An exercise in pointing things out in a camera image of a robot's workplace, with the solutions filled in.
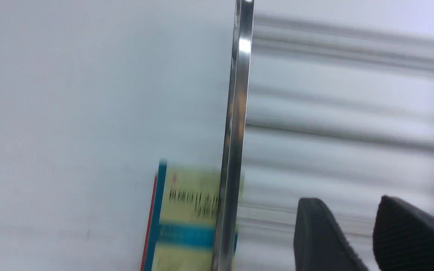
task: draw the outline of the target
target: metal rail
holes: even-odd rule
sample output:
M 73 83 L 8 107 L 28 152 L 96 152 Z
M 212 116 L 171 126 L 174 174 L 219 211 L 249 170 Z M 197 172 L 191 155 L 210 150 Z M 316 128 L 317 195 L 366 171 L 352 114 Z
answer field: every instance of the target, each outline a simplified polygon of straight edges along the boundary
M 237 0 L 212 271 L 231 271 L 246 127 L 254 0 Z

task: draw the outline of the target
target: black rubber object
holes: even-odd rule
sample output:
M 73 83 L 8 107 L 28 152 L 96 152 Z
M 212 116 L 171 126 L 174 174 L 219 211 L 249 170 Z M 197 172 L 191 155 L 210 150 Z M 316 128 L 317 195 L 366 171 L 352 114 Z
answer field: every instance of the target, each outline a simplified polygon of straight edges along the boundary
M 373 250 L 382 271 L 434 271 L 434 217 L 402 199 L 383 196 Z
M 320 199 L 299 200 L 294 257 L 296 271 L 367 271 Z

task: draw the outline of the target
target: yellow book cover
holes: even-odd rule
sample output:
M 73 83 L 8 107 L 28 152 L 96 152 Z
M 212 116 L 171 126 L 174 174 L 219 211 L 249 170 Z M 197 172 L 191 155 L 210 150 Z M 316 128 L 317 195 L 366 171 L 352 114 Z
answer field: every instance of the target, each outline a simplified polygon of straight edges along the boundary
M 160 162 L 141 271 L 210 271 L 219 184 L 220 170 Z

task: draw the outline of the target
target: red book edge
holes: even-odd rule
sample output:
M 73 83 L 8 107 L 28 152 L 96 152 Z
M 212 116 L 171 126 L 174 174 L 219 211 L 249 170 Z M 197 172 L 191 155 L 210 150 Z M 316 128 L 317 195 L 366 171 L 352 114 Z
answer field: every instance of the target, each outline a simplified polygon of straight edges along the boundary
M 150 235 L 150 224 L 152 222 L 153 203 L 155 201 L 155 190 L 156 189 L 157 189 L 157 174 L 155 174 L 155 180 L 153 182 L 152 203 L 150 205 L 150 214 L 148 215 L 147 235 L 145 237 L 145 247 L 143 248 L 142 265 L 140 267 L 140 271 L 143 271 L 143 268 L 145 267 L 145 258 L 147 257 L 148 236 Z

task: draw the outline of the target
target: blue stripe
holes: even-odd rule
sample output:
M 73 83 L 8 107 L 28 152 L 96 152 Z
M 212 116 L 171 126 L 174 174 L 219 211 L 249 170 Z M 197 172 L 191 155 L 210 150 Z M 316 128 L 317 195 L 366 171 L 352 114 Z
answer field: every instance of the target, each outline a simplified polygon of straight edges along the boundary
M 214 248 L 214 227 L 200 227 L 176 224 L 159 225 L 158 242 L 196 249 Z M 237 248 L 237 233 L 234 239 L 234 251 Z
M 153 203 L 152 221 L 150 223 L 150 234 L 148 235 L 147 257 L 145 259 L 144 271 L 151 271 L 155 245 L 160 235 L 159 222 L 160 211 L 162 210 L 162 199 L 164 198 L 165 176 L 167 175 L 167 162 L 161 161 L 158 166 L 157 187 L 155 188 L 155 201 Z

